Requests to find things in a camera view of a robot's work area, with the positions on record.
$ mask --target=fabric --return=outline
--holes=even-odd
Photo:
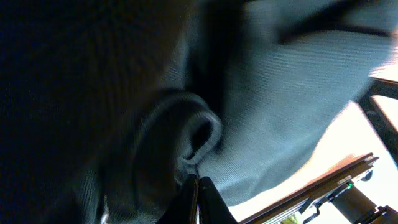
[[[0,222],[153,223],[189,173],[227,205],[280,184],[390,51],[397,3],[352,2],[5,2]]]

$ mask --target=dark fabric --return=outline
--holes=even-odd
[[[191,173],[227,205],[280,184],[391,47],[388,0],[336,21],[378,32],[279,42],[336,2],[2,2],[0,222],[153,223]]]

